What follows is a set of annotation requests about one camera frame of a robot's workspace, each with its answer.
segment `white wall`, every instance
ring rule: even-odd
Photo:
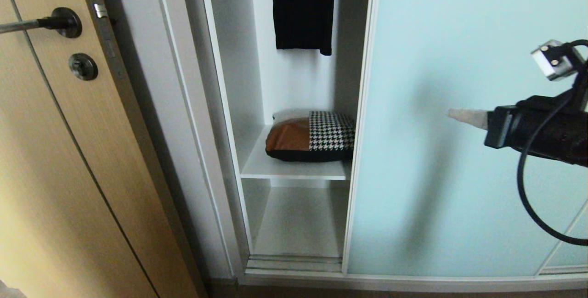
[[[159,1],[105,0],[118,21],[120,51],[200,273],[231,278]]]
[[[367,0],[334,0],[332,55],[276,49],[273,0],[253,0],[265,124],[290,108],[357,112]]]
[[[263,126],[253,3],[252,0],[211,1],[222,61],[221,78],[242,167]]]

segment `pillow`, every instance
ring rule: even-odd
[[[349,116],[307,111],[306,117],[282,116],[265,141],[268,156],[286,162],[334,162],[353,158],[355,123]]]
[[[288,110],[282,110],[273,114],[273,124],[279,124],[285,120],[296,119],[296,118],[308,118],[311,110],[302,108],[289,108]]]

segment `black garment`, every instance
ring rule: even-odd
[[[331,55],[334,0],[273,0],[277,49],[321,49]]]

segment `lever handle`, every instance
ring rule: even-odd
[[[54,29],[70,39],[82,34],[82,22],[78,15],[66,7],[54,9],[51,17],[0,24],[0,34],[34,28]]]

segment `wardrobe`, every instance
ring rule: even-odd
[[[266,154],[265,141],[277,112],[361,120],[370,1],[334,0],[332,55],[324,56],[276,49],[272,0],[210,0],[229,175],[237,181],[231,207],[244,225],[248,270],[342,271],[355,162],[284,162]]]

